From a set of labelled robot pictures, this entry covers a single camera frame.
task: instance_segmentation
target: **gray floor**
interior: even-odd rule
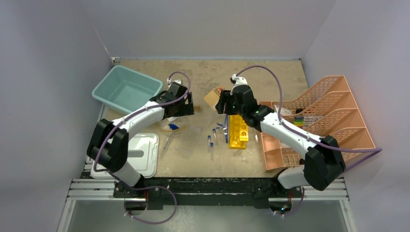
[[[173,208],[145,211],[141,218],[159,221],[167,218]],[[77,201],[70,232],[229,232],[229,231],[303,231],[346,232],[338,201],[305,201],[299,210],[281,219],[270,210],[247,206],[180,206],[170,221],[147,225],[124,217],[121,201]]]

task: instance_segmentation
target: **plastic bin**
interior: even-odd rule
[[[129,114],[162,89],[162,81],[121,65],[114,66],[92,92],[93,98]]]
[[[273,108],[278,102],[262,101],[261,105]],[[348,149],[374,148],[374,143],[357,107],[344,76],[327,76],[293,101],[284,101],[283,107],[295,113],[282,116],[289,123],[295,116],[323,116],[304,130],[325,137],[330,134],[340,147]],[[266,170],[299,166],[300,156],[292,148],[282,147],[279,139],[261,133]],[[365,155],[357,152],[342,152],[345,162]]]

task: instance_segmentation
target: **robotic arm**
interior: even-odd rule
[[[338,147],[335,138],[330,135],[321,138],[284,119],[280,121],[278,114],[273,109],[257,103],[245,78],[237,77],[234,74],[231,82],[234,84],[232,90],[223,90],[220,95],[216,105],[218,113],[242,116],[248,126],[278,138],[301,156],[300,164],[304,165],[285,169],[275,176],[275,179],[285,189],[311,185],[317,190],[324,190],[343,173],[346,165],[341,152],[321,147],[309,139],[312,138],[323,144]],[[308,139],[288,130],[282,125],[283,123],[286,123],[291,129],[305,134]]]
[[[102,119],[97,123],[88,145],[87,155],[96,159],[104,139],[110,131],[121,124],[114,132],[112,138],[102,148],[98,164],[104,166],[112,174],[131,187],[135,187],[140,179],[144,178],[127,161],[128,142],[138,132],[148,125],[159,122],[168,117],[179,117],[194,114],[192,94],[188,93],[185,99],[160,106],[164,103],[177,100],[187,91],[187,88],[177,82],[172,82],[168,91],[163,91],[151,98],[143,107],[122,118],[108,121]]]

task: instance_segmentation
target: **table top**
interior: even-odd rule
[[[249,142],[245,150],[229,149],[222,130],[217,130],[219,144],[214,147],[214,158],[208,151],[207,137],[215,138],[212,129],[216,123],[223,123],[225,115],[218,115],[204,101],[203,97],[215,87],[232,88],[229,78],[237,71],[250,65],[264,65],[278,76],[285,101],[293,100],[308,89],[302,64],[299,60],[121,60],[120,65],[147,74],[164,82],[174,71],[185,72],[191,79],[193,103],[201,110],[192,116],[180,117],[185,129],[173,133],[169,148],[162,159],[158,159],[155,176],[173,177],[270,177],[276,172],[266,172],[259,133],[249,128]],[[278,101],[279,91],[274,78],[267,71],[254,68],[241,74],[247,79],[258,101]],[[174,80],[182,79],[175,75]],[[105,111],[104,118],[113,120],[123,114],[112,109]],[[141,132],[156,133],[159,136],[159,153],[163,148],[167,132],[159,128],[167,122],[150,125]]]

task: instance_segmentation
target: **metal frame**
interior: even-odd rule
[[[113,58],[114,63],[119,64],[120,58]],[[98,117],[104,118],[107,109],[104,105]],[[84,174],[89,173],[92,168],[92,160],[86,156]],[[67,194],[66,204],[60,220],[58,232],[67,232],[77,201],[134,201],[145,202],[144,198],[114,198],[113,179],[73,179]],[[270,202],[285,202],[287,198],[269,198]],[[354,218],[349,205],[349,195],[344,178],[336,179],[324,191],[315,190],[312,186],[305,186],[304,201],[339,201],[343,212],[343,218],[348,232],[356,232]]]

